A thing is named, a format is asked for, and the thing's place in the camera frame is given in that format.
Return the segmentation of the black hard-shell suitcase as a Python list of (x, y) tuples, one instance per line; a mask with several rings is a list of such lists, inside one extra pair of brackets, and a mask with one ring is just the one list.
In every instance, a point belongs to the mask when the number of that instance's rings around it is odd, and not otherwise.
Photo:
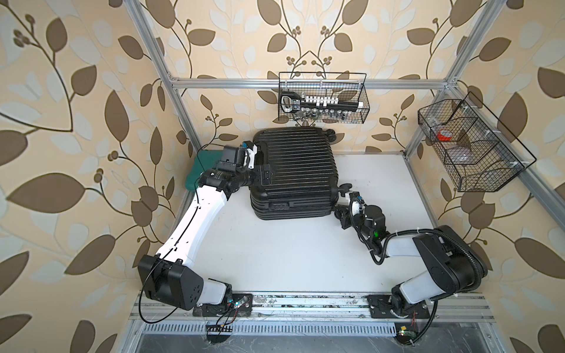
[(258, 185), (250, 187), (251, 206), (264, 221), (328, 216), (353, 187), (338, 183), (332, 142), (334, 130), (285, 127), (258, 132), (255, 165), (262, 168)]

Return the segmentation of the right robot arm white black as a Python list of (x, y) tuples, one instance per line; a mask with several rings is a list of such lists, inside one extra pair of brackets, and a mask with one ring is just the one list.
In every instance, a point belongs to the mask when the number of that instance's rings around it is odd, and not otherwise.
[(366, 204), (359, 192), (346, 189), (339, 197), (345, 203), (334, 207), (335, 217), (342, 229), (354, 229), (375, 265), (392, 257), (417, 257), (423, 262), (423, 272), (394, 286), (391, 295), (377, 304), (380, 310), (403, 318), (428, 300), (437, 302), (478, 289), (488, 274), (478, 253), (451, 227), (389, 232), (382, 209)]

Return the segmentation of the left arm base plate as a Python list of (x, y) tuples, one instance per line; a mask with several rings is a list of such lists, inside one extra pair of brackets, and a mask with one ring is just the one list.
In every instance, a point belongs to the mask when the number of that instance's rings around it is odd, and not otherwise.
[(230, 310), (238, 312), (238, 317), (250, 317), (254, 296), (248, 293), (228, 294), (220, 304), (201, 304), (193, 309), (194, 317), (219, 318)]

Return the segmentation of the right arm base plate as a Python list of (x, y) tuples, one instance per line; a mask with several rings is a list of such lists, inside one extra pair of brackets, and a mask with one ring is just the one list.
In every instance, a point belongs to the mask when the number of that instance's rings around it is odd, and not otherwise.
[(429, 319), (425, 302), (410, 304), (398, 295), (373, 294), (366, 297), (372, 319)]

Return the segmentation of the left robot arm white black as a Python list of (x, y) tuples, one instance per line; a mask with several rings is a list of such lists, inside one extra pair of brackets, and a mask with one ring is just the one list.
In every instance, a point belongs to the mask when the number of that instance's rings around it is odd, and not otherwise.
[(255, 165), (259, 151), (250, 141), (226, 146), (216, 165), (201, 173), (194, 198), (169, 239), (139, 261), (141, 293), (148, 299), (183, 310), (211, 305), (227, 311), (237, 305), (231, 285), (204, 279), (193, 267), (204, 237), (232, 194), (268, 182), (269, 170)]

